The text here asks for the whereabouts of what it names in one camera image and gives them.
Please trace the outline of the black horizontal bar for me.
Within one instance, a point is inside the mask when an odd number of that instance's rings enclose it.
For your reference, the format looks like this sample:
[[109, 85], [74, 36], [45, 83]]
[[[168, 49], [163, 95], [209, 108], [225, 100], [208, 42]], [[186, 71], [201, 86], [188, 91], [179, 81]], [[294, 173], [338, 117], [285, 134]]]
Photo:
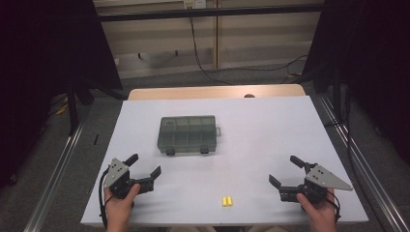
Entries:
[[212, 8], [194, 10], [172, 10], [144, 13], [124, 14], [99, 14], [96, 20], [99, 22], [112, 21], [136, 21], [154, 19], [194, 18], [209, 16], [231, 16], [231, 15], [269, 15], [269, 14], [297, 14], [321, 12], [324, 4], [284, 5], [270, 7], [246, 7], [246, 8]]

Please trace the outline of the white wall socket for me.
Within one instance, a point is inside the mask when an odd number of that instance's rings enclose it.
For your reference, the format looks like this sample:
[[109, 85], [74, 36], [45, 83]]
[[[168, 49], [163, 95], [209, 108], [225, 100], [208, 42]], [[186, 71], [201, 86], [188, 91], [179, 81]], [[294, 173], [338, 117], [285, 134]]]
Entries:
[[184, 8], [189, 9], [205, 9], [206, 0], [184, 0]]

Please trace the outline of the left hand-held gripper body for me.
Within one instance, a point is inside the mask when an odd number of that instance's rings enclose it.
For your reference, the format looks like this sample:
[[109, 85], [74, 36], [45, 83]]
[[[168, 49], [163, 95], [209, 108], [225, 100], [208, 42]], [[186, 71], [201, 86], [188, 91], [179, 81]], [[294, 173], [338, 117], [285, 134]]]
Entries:
[[130, 170], [127, 165], [118, 159], [113, 159], [107, 168], [107, 174], [102, 182], [105, 199], [126, 199], [139, 194], [140, 184], [130, 179]]

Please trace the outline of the green translucent compartment box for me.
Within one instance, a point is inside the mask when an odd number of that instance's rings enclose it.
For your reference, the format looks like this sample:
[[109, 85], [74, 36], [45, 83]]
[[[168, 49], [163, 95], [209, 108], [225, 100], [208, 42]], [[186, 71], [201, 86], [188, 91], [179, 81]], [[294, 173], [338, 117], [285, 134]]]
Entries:
[[220, 127], [214, 115], [162, 117], [157, 147], [168, 156], [209, 154], [217, 149]]

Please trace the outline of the person's left hand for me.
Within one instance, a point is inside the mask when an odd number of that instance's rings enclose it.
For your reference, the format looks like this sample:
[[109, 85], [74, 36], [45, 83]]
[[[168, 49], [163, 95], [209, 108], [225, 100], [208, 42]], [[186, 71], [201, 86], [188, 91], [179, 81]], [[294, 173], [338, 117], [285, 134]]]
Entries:
[[132, 186], [130, 192], [124, 199], [115, 198], [113, 193], [106, 189], [104, 191], [104, 203], [107, 213], [107, 225], [110, 223], [124, 223], [129, 225], [132, 202], [139, 194], [140, 185]]

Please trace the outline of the white table sheet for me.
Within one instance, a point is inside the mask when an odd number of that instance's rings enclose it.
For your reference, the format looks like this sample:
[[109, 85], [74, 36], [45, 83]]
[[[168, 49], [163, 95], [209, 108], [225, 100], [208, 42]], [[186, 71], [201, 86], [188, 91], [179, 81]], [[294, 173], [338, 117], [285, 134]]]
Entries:
[[[186, 115], [216, 117], [221, 134], [215, 152], [160, 152], [161, 118]], [[130, 169], [135, 179], [161, 168], [154, 190], [135, 199], [133, 226], [305, 223], [300, 206], [281, 201], [268, 181], [272, 175], [285, 186], [303, 182], [305, 172], [291, 156], [349, 179], [308, 96], [125, 101], [102, 163], [133, 154], [139, 155]], [[232, 206], [222, 206], [224, 196], [232, 197]]]

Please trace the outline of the metal floor rail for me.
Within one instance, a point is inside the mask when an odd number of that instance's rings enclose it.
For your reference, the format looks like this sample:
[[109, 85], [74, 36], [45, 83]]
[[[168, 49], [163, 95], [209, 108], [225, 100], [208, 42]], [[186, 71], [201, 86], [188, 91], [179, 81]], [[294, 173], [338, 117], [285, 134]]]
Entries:
[[376, 206], [383, 212], [383, 216], [393, 230], [395, 232], [410, 232], [410, 224], [405, 221], [396, 203], [377, 178], [376, 172], [370, 167], [365, 154], [351, 136], [350, 127], [337, 118], [335, 108], [328, 97], [320, 97], [320, 102], [330, 118], [331, 128], [337, 132], [340, 140], [346, 146], [347, 158], [350, 168], [354, 172], [355, 184], [360, 189], [363, 187], [362, 182], [357, 178], [356, 172], [359, 172], [374, 197]]
[[23, 232], [41, 232], [44, 220], [56, 195], [57, 189], [62, 181], [65, 170], [73, 155], [73, 151], [83, 131], [84, 122], [81, 121], [69, 136], [65, 148], [61, 153], [51, 177], [43, 191], [43, 194], [36, 205], [34, 212], [29, 218]]

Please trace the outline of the black stand leg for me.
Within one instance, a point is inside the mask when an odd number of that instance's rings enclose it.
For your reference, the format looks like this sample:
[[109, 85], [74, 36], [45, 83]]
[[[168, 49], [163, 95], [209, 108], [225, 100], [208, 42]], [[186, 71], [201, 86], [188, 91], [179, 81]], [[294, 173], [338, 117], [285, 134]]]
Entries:
[[70, 113], [70, 135], [73, 135], [78, 127], [78, 116], [76, 108], [76, 96], [74, 91], [74, 85], [71, 80], [67, 84], [67, 98], [68, 98], [68, 107]]

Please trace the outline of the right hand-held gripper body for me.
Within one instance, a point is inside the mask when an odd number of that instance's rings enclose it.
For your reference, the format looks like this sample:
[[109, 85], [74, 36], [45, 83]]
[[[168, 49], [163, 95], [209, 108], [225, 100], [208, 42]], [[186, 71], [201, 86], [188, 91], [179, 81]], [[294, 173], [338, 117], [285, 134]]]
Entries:
[[303, 165], [306, 172], [302, 186], [302, 194], [312, 204], [318, 204], [327, 198], [328, 189], [351, 191], [353, 188], [324, 166], [306, 162]]

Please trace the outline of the person's right hand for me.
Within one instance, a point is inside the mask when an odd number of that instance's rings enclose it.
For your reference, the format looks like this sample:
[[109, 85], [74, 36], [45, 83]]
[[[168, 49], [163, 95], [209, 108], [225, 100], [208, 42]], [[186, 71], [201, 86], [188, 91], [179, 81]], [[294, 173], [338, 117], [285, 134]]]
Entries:
[[297, 199], [307, 212], [310, 225], [336, 225], [336, 209], [333, 206], [335, 197], [332, 188], [328, 188], [327, 201], [320, 205], [313, 206], [302, 193], [297, 194]]

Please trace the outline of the black curtain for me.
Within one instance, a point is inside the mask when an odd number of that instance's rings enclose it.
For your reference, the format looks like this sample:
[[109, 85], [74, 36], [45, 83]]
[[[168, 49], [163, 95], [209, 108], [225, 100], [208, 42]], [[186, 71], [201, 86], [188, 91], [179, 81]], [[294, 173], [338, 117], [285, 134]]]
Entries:
[[0, 0], [0, 189], [47, 120], [51, 99], [122, 87], [93, 0]]
[[343, 79], [410, 164], [410, 0], [324, 0], [303, 76]]

